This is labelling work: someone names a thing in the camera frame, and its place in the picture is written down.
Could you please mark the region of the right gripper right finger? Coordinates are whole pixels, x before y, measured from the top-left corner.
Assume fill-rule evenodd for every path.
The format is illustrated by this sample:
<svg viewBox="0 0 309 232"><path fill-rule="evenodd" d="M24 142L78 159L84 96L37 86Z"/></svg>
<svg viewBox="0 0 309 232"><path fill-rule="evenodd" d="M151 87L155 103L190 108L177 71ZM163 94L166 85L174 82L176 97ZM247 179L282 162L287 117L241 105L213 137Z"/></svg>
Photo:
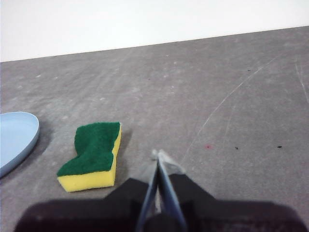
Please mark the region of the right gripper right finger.
<svg viewBox="0 0 309 232"><path fill-rule="evenodd" d="M157 161L166 209L188 232L308 231L298 213L286 205L216 199L164 150L159 150Z"/></svg>

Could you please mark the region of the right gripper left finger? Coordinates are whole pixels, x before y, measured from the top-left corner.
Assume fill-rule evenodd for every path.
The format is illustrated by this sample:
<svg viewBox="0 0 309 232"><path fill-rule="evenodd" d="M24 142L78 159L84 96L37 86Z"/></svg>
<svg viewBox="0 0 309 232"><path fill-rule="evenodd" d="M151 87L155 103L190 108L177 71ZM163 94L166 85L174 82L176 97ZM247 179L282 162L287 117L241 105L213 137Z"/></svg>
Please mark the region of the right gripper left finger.
<svg viewBox="0 0 309 232"><path fill-rule="evenodd" d="M135 232L142 227L155 189L157 162L142 165L108 196L61 199L29 207L16 232Z"/></svg>

